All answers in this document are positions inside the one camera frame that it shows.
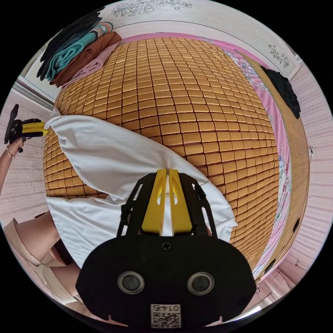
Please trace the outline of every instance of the floral pink sheet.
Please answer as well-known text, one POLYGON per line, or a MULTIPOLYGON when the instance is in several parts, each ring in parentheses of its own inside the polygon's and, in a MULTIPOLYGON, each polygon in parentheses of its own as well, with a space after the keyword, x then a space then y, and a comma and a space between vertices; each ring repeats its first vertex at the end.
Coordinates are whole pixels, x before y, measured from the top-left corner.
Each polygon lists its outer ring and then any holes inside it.
POLYGON ((279 155, 280 174, 279 174, 278 207, 276 211, 276 218, 271 237, 257 266, 253 269, 253 276, 254 278, 257 278, 262 269, 269 263, 270 258, 280 240, 283 228, 285 226, 285 222, 287 220, 288 211, 289 211, 289 202, 290 202, 290 189, 291 189, 290 148, 284 127, 284 122, 278 106, 276 105, 273 97, 271 96, 265 84, 257 75, 256 71, 238 52, 250 56, 252 59, 257 61, 259 64, 265 66, 266 68, 269 68, 269 66, 263 63, 256 56, 252 55, 248 51, 236 45, 189 34, 161 32, 161 33, 136 35, 124 38, 120 42, 120 44, 149 39, 149 38, 156 38, 157 36, 203 40, 208 43, 212 43, 217 47, 220 47, 226 54, 228 54, 231 57, 231 59, 235 62, 235 64, 241 69, 244 76, 248 79, 248 81, 256 91, 258 97, 260 98, 263 106, 265 107, 267 115, 270 119, 275 136, 277 152, 279 155))

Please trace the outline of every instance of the white cloth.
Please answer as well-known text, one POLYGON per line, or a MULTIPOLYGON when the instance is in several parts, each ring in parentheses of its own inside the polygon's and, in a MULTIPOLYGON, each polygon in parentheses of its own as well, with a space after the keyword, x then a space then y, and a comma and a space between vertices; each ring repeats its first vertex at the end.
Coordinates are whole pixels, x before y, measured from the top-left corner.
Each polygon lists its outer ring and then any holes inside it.
MULTIPOLYGON (((60 116, 57 109, 45 127, 57 134, 79 177, 110 195, 105 200, 47 197, 61 239, 80 267, 93 249, 116 236, 121 205, 137 181, 157 169, 177 169, 197 179, 211 206, 218 237, 230 240, 237 223, 229 203, 200 171, 170 149, 94 117, 60 116)), ((171 235, 170 201, 166 200, 163 236, 171 235)))

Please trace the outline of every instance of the human hand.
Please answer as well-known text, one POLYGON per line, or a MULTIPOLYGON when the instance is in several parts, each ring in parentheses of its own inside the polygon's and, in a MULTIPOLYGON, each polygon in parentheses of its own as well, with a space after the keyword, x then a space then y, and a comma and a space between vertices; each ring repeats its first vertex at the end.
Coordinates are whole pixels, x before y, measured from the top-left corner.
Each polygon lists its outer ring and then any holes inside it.
POLYGON ((11 143, 10 145, 8 145, 8 150, 9 152, 13 155, 16 156, 18 149, 22 148, 24 146, 24 142, 27 139, 25 137, 19 138, 17 140, 15 140, 13 143, 11 143))

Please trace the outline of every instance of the black cloth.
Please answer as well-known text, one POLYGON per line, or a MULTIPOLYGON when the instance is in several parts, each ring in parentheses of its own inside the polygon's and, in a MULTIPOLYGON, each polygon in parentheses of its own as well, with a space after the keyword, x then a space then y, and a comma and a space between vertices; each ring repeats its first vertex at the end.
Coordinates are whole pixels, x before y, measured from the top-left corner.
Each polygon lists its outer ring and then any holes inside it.
POLYGON ((46 64, 49 64, 52 57, 57 53, 57 50, 61 48, 61 46, 67 43, 70 39, 72 39, 75 35, 80 34, 83 31, 89 31, 91 27, 94 27, 98 22, 101 21, 102 18, 98 17, 100 11, 103 10, 105 6, 90 12, 78 20, 74 21, 64 29, 62 29, 58 35, 56 35, 48 44, 46 50, 44 51, 41 62, 40 69, 38 70, 37 77, 40 77, 42 72, 46 74, 45 71, 46 64))
POLYGON ((272 81, 275 89, 281 95, 281 97, 283 98, 287 106, 290 108, 291 112, 294 114, 296 119, 299 119, 301 108, 299 106, 297 96, 292 90, 292 86, 289 80, 274 70, 267 69, 263 66, 261 66, 261 68, 269 77, 269 79, 272 81))

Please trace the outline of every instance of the screw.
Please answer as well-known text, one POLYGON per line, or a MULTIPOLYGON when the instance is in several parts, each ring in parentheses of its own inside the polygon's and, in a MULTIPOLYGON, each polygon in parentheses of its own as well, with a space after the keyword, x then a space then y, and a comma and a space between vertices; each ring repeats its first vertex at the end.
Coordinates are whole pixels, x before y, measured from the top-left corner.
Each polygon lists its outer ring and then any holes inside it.
POLYGON ((171 250, 171 244, 169 242, 162 243, 162 250, 164 250, 164 251, 171 250))

